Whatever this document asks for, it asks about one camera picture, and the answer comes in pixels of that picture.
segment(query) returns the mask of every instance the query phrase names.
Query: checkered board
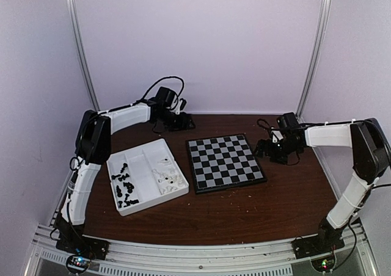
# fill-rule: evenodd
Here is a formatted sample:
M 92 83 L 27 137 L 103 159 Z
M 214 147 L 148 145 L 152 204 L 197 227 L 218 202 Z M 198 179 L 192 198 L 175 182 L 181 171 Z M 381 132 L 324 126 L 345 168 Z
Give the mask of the checkered board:
M 188 141 L 196 194 L 267 179 L 244 134 Z

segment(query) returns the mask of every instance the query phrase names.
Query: vertical metal post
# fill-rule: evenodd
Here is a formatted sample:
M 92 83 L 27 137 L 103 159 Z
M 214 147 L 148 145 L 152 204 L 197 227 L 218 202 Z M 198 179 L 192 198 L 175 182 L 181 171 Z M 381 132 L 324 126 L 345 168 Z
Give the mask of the vertical metal post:
M 304 88 L 301 94 L 300 102 L 296 115 L 301 118 L 304 110 L 304 106 L 307 102 L 308 95 L 311 89 L 313 79 L 315 77 L 316 66 L 318 65 L 320 48 L 323 42 L 324 34 L 326 32 L 326 26 L 329 19 L 331 0 L 322 0 L 319 20 L 318 20 L 318 30 L 316 32 L 315 43 L 313 45 L 312 56 L 310 65 L 307 72 L 307 77 L 305 79 Z
M 87 65 L 86 54 L 84 52 L 83 43 L 81 40 L 81 33 L 80 33 L 78 15 L 76 13 L 75 0 L 67 0 L 67 4 L 68 4 L 69 14 L 71 16 L 71 22 L 72 22 L 72 26 L 73 26 L 73 34 L 75 36 L 76 48 L 78 50 L 79 62 L 80 62 L 80 67 L 81 67 L 81 71 L 83 74 L 84 82 L 86 83 L 87 91 L 88 91 L 90 100 L 92 102 L 93 108 L 96 111 L 99 111 L 100 108 L 99 108 L 99 104 L 98 104 L 98 99 L 97 99 L 97 96 L 96 96 L 95 91 L 93 89 L 91 75 L 90 75 L 90 71 L 89 71 L 88 65 Z

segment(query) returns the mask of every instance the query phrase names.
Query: white wall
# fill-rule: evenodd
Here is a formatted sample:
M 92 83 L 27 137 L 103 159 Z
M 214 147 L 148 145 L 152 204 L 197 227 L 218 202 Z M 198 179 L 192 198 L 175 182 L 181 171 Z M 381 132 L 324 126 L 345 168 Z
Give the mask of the white wall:
M 281 113 L 298 105 L 320 2 L 76 0 L 76 5 L 102 109 L 131 103 L 155 80 L 177 74 L 186 81 L 189 112 Z
M 376 117 L 391 141 L 391 0 L 332 0 L 309 101 L 307 122 Z M 351 177 L 351 150 L 323 148 L 339 192 Z M 379 183 L 390 183 L 390 171 Z M 379 189 L 360 212 L 381 275 L 391 275 L 391 189 Z
M 20 275 L 90 104 L 65 0 L 0 0 L 0 23 L 0 275 Z

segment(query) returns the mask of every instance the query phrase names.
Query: wooden table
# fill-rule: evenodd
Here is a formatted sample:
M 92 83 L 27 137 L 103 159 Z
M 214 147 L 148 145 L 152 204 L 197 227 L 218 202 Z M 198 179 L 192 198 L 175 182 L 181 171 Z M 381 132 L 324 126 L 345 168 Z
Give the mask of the wooden table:
M 132 126 L 112 137 L 112 152 L 165 138 L 190 183 L 187 195 L 122 217 L 115 209 L 106 165 L 90 195 L 84 234 L 120 241 L 170 245 L 240 244 L 294 238 L 317 232 L 318 223 L 336 199 L 311 148 L 295 166 L 259 159 L 267 183 L 196 195 L 185 141 L 246 133 L 252 148 L 266 131 L 258 117 L 276 125 L 275 115 L 193 115 L 191 131 L 152 133 L 149 123 Z

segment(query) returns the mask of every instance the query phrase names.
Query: robotic arm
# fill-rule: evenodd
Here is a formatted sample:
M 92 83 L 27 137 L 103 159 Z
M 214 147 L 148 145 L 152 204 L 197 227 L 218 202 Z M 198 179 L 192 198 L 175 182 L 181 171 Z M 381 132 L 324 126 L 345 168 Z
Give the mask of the robotic arm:
M 86 238 L 82 235 L 86 206 L 90 191 L 103 165 L 111 155 L 111 136 L 131 125 L 143 122 L 155 123 L 161 120 L 169 131 L 195 128 L 189 114 L 181 112 L 186 101 L 178 100 L 176 93 L 160 87 L 155 97 L 139 100 L 134 104 L 108 111 L 86 111 L 76 138 L 76 156 L 71 160 L 73 171 L 68 185 L 68 195 L 61 212 L 57 215 L 54 227 L 60 232 L 56 247 L 85 258 L 103 260 L 108 242 Z
M 390 145 L 375 118 L 345 123 L 299 124 L 294 113 L 277 119 L 279 129 L 265 128 L 271 139 L 259 140 L 255 154 L 272 162 L 287 164 L 288 155 L 305 147 L 335 146 L 353 150 L 353 174 L 337 204 L 320 222 L 318 235 L 293 241 L 296 258 L 330 252 L 343 247 L 344 227 L 360 209 L 370 190 L 390 165 Z

